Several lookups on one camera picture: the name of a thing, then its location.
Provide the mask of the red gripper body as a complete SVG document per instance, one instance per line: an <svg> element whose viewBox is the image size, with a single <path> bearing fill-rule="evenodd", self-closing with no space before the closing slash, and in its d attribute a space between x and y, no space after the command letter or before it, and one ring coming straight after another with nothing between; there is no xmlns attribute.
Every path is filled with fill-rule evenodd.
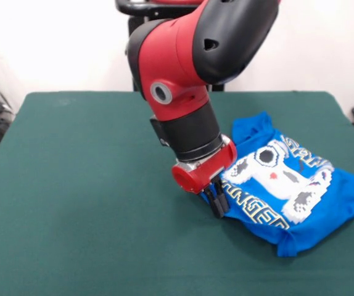
<svg viewBox="0 0 354 296"><path fill-rule="evenodd" d="M177 161L171 168L174 180L184 191L200 194L212 183L212 179L236 161L235 144L224 134L221 139L221 147L209 156L191 162Z"/></svg>

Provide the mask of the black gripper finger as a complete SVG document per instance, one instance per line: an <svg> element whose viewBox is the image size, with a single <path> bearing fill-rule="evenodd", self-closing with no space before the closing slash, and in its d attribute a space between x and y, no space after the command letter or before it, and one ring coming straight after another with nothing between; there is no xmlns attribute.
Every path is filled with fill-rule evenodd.
<svg viewBox="0 0 354 296"><path fill-rule="evenodd" d="M210 186L204 189L204 195L207 198L207 201L210 205L210 208L212 209L214 216L218 219L224 217L224 210L220 203L220 200L213 194L213 191L211 190Z"/></svg>
<svg viewBox="0 0 354 296"><path fill-rule="evenodd" d="M224 194L224 191L223 191L221 178L214 177L213 184L214 184L215 191L216 191L216 197L217 197L218 201L220 202L223 212L224 213L229 212L229 204L228 204L228 200L227 200L227 198Z"/></svg>

